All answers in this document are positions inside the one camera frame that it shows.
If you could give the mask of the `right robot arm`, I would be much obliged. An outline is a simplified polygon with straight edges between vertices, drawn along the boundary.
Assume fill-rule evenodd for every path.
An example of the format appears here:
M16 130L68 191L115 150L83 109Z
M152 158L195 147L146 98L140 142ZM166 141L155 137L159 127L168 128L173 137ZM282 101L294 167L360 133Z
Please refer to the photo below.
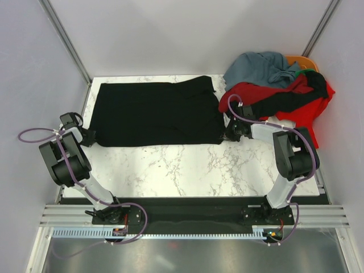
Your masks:
M306 127L287 128L255 120L253 111L241 102L229 107L225 138L238 142L242 137L261 140L273 146L278 176L271 190L256 207L243 208L243 219L255 224L278 224L292 216L290 201L297 186L310 179L320 166L315 145Z

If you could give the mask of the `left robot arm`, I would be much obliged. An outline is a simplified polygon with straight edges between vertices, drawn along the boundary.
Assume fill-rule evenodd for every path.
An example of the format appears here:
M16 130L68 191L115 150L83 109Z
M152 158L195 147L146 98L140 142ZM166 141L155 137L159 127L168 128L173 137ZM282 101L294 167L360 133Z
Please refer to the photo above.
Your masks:
M92 176L92 166L82 146L94 144L96 132L83 128L83 118L75 112L60 116L60 128L39 146L52 180L59 186L79 191L93 205L85 214L92 224L116 225L127 217L119 200Z

